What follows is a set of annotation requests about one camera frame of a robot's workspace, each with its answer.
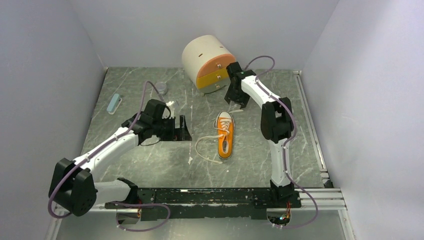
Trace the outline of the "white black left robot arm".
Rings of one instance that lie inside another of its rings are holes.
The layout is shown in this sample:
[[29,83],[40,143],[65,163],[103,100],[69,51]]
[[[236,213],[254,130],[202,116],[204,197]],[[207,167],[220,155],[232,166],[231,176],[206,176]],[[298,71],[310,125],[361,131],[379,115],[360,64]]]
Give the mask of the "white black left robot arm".
[[50,215],[59,218],[53,211],[53,203],[77,217],[99,204],[112,203],[126,208],[140,205],[135,183],[123,177],[108,182],[100,182],[99,178],[113,161],[153,136],[161,142],[191,141],[185,116],[176,116],[178,111],[177,101],[150,99],[144,110],[125,120],[94,149],[73,160],[58,161],[48,193]]

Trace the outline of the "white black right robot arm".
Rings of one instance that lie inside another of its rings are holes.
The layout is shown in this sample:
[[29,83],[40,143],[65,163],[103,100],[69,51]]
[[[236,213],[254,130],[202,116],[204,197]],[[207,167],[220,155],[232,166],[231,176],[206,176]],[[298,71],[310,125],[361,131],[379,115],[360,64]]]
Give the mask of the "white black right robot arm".
[[291,101],[272,93],[254,71],[243,70],[238,62],[226,67],[230,85],[225,101],[234,102],[243,109],[253,100],[261,110],[260,131],[268,141],[272,174],[270,180],[270,202],[282,207],[295,194],[289,168],[289,146],[295,130]]

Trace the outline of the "white shoelace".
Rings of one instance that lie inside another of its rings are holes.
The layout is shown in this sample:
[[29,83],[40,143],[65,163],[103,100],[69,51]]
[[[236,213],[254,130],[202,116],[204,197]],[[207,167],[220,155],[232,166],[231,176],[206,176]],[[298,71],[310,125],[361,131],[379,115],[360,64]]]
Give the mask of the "white shoelace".
[[[215,122],[217,119],[217,116],[221,112],[229,112],[234,120],[234,134],[233,134],[233,143],[232,143],[232,154],[230,158],[222,159],[218,155],[218,133],[217,129],[215,128]],[[213,132],[209,135],[204,135],[199,137],[196,142],[194,143],[194,150],[198,157],[200,157],[202,160],[214,163],[217,165],[224,164],[227,160],[231,159],[233,152],[234,152],[234,141],[235,141],[235,135],[236,135],[236,120],[234,118],[234,115],[240,114],[245,112],[244,109],[233,109],[233,110],[221,110],[216,114],[216,117],[212,121],[212,128]]]

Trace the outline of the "orange canvas sneaker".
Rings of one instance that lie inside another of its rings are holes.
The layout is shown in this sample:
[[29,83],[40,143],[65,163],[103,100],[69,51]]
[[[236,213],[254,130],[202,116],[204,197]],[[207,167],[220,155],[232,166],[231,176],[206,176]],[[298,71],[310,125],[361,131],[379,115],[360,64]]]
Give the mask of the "orange canvas sneaker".
[[229,112],[222,111],[215,121],[218,137],[218,156],[228,159],[232,155],[235,121]]

